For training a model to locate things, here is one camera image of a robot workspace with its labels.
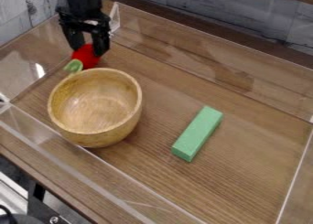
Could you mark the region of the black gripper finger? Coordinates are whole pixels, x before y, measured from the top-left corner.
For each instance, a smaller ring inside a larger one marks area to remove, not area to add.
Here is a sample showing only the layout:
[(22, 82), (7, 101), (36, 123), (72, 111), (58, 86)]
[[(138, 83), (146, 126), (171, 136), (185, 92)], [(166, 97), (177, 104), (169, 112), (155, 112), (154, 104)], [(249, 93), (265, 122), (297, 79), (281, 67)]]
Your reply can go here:
[(78, 50), (84, 45), (83, 33), (66, 25), (62, 25), (62, 28), (70, 47)]
[(110, 34), (105, 29), (92, 31), (92, 52), (97, 57), (102, 57), (110, 49)]

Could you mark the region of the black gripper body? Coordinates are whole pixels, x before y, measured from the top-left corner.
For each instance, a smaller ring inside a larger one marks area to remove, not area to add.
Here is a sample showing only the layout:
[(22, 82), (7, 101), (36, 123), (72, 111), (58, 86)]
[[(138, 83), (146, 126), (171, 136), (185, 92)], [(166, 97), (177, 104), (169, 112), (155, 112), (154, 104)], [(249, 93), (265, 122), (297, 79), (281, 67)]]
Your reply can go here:
[(102, 8), (102, 0), (58, 0), (60, 25), (78, 30), (99, 27), (109, 31), (110, 17), (102, 12)]

